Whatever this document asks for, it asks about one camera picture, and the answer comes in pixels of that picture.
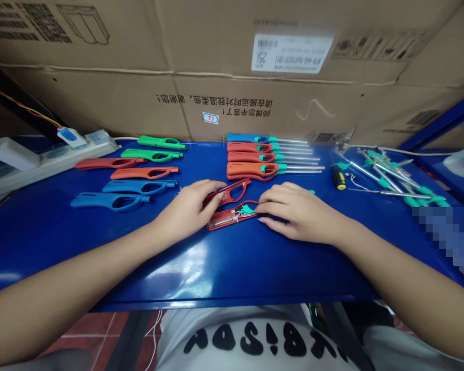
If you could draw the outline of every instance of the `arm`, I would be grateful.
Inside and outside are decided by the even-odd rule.
[[[0,365],[36,357],[139,265],[201,229],[220,195],[202,210],[203,199],[225,186],[185,187],[148,225],[1,290]]]
[[[263,223],[295,240],[334,245],[421,339],[464,360],[464,288],[295,184],[274,185],[259,202],[256,212],[289,221]]]

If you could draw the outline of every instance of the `white t-shirt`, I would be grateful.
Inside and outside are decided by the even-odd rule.
[[[300,305],[168,311],[157,371],[358,370]]]
[[[301,305],[169,310],[156,370],[358,370],[309,325],[306,311]],[[363,342],[376,371],[464,371],[464,361],[392,327],[369,328]],[[0,371],[88,371],[90,363],[87,352],[64,349]]]

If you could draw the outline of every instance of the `finger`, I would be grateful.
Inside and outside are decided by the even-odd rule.
[[[263,204],[265,202],[273,201],[279,204],[288,204],[290,200],[290,191],[282,191],[278,189],[269,189],[266,192],[264,192],[258,202],[260,204]]]
[[[264,204],[260,204],[256,207],[254,212],[256,214],[268,213],[268,214],[275,215],[275,216],[278,216],[278,217],[281,217],[287,220],[289,220],[289,216],[290,216],[289,206],[278,204],[275,202],[267,202]]]
[[[197,182],[194,182],[193,184],[191,184],[189,186],[190,187],[198,187],[198,186],[200,186],[200,185],[202,185],[204,183],[207,183],[209,181],[211,181],[211,180],[209,180],[209,179],[198,180]]]
[[[204,199],[211,192],[215,192],[218,188],[224,188],[226,186],[227,184],[224,182],[220,182],[217,180],[207,180],[207,182],[201,183],[195,188],[199,190],[200,194],[203,196]]]
[[[292,193],[292,189],[289,188],[289,187],[286,187],[283,184],[274,184],[274,185],[272,185],[272,187],[270,189],[273,190],[273,191],[282,191],[282,192]]]
[[[262,223],[265,223],[267,226],[270,227],[270,229],[273,229],[275,232],[283,234],[284,236],[288,238],[293,238],[295,229],[290,224],[275,221],[266,216],[258,218],[258,220]]]
[[[299,185],[291,183],[291,182],[283,182],[282,185],[287,187],[287,188],[290,188],[290,189],[292,189],[294,191],[305,190],[304,188],[300,187]]]
[[[220,204],[220,201],[223,198],[223,193],[219,193],[218,195],[215,195],[211,201],[204,207],[203,210],[200,212],[200,218],[202,219],[203,223],[207,223],[210,221],[211,217],[213,216],[213,213],[217,210],[218,205]]]

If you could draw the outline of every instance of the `cardboard box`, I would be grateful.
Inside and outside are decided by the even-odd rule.
[[[178,98],[170,76],[31,69],[7,72],[82,133],[105,129],[114,135],[190,139],[178,101],[163,105],[156,97],[165,92]]]
[[[387,83],[461,3],[155,0],[155,8],[177,73]]]
[[[464,99],[464,88],[378,87],[370,110],[352,143],[397,148]]]
[[[464,86],[464,5],[414,58],[399,83]]]
[[[464,149],[464,123],[428,144],[426,149]]]
[[[463,0],[32,1],[0,3],[0,66],[83,133],[395,147],[464,98],[464,58],[429,62]]]
[[[371,109],[363,85],[177,77],[193,140],[226,141],[229,132],[333,143]],[[210,122],[207,114],[216,115]]]
[[[168,70],[144,0],[0,2],[0,63]]]

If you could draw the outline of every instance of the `pixelated area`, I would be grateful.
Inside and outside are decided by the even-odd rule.
[[[413,208],[419,231],[464,274],[464,208]]]

